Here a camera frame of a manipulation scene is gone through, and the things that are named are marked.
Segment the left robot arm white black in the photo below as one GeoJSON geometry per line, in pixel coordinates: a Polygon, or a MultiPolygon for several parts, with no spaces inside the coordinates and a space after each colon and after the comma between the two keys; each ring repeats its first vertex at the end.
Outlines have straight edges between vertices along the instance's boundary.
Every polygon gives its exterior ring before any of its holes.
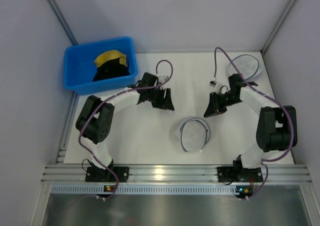
{"type": "Polygon", "coordinates": [[[105,140],[111,132],[116,113],[144,102],[150,102],[155,109],[175,110],[171,89],[164,87],[171,78],[171,75],[159,76],[146,72],[137,83],[117,93],[106,97],[90,95],[86,99],[75,127],[79,131],[78,143],[92,158],[91,165],[112,171],[113,158],[105,140]]]}

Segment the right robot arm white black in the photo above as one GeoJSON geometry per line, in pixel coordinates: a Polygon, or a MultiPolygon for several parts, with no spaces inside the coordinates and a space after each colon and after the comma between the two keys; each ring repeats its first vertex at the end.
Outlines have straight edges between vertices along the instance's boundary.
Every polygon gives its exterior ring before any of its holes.
{"type": "Polygon", "coordinates": [[[255,174],[264,162],[283,159],[298,142],[297,112],[284,106],[256,89],[255,82],[246,81],[242,75],[228,78],[229,91],[214,91],[209,95],[205,118],[224,114],[229,106],[247,104],[258,116],[255,144],[239,155],[232,163],[233,176],[255,174]]]}

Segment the black garment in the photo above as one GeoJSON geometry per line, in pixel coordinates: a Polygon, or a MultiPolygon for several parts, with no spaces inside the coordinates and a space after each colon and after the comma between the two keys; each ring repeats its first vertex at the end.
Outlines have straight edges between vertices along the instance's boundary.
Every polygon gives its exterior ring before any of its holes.
{"type": "Polygon", "coordinates": [[[93,82],[129,76],[129,61],[125,57],[108,60],[97,67],[93,82]]]}

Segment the yellow garment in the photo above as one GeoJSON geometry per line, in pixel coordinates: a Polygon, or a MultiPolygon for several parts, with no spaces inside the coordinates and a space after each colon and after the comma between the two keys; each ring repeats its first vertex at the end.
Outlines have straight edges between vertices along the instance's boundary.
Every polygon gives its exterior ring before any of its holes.
{"type": "Polygon", "coordinates": [[[111,61],[111,60],[115,60],[115,59],[119,59],[119,63],[121,65],[124,66],[128,66],[127,64],[127,55],[123,54],[122,52],[118,51],[118,50],[109,50],[106,51],[102,54],[100,54],[95,60],[94,60],[94,64],[97,68],[101,67],[104,63],[111,61]]]}

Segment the blue plastic bin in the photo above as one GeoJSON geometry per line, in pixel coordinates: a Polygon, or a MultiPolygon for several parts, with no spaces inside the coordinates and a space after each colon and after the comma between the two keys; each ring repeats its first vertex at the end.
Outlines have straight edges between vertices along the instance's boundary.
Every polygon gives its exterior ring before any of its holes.
{"type": "Polygon", "coordinates": [[[133,40],[128,36],[70,46],[65,50],[63,84],[79,95],[115,90],[136,81],[138,65],[133,40]],[[97,73],[94,60],[104,52],[118,50],[125,55],[129,75],[93,81],[97,73]]]}

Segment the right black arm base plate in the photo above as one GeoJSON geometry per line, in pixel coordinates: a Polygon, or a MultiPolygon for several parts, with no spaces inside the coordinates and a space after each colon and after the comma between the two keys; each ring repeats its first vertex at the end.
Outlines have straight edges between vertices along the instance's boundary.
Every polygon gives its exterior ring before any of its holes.
{"type": "Polygon", "coordinates": [[[236,168],[235,166],[220,166],[217,168],[218,182],[231,183],[262,183],[261,168],[236,168]]]}

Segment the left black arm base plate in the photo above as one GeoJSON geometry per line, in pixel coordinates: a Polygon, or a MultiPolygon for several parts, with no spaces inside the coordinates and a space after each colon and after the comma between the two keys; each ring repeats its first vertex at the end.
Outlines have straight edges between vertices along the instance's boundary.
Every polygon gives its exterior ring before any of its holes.
{"type": "MultiPolygon", "coordinates": [[[[117,176],[120,183],[126,183],[129,178],[129,167],[114,166],[112,171],[117,176]]],[[[90,166],[86,170],[85,182],[88,183],[116,183],[116,177],[106,169],[90,166]]]]}

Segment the aluminium frame rail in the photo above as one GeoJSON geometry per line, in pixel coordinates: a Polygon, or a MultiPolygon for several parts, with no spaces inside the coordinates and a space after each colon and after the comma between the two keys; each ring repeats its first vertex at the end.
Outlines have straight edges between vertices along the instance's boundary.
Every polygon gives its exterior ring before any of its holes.
{"type": "MultiPolygon", "coordinates": [[[[219,165],[147,165],[129,164],[123,173],[129,184],[218,184],[219,165]]],[[[301,164],[270,164],[261,168],[269,185],[310,185],[312,178],[307,166],[301,164]]],[[[80,164],[49,164],[44,168],[43,184],[85,182],[80,164]]]]}

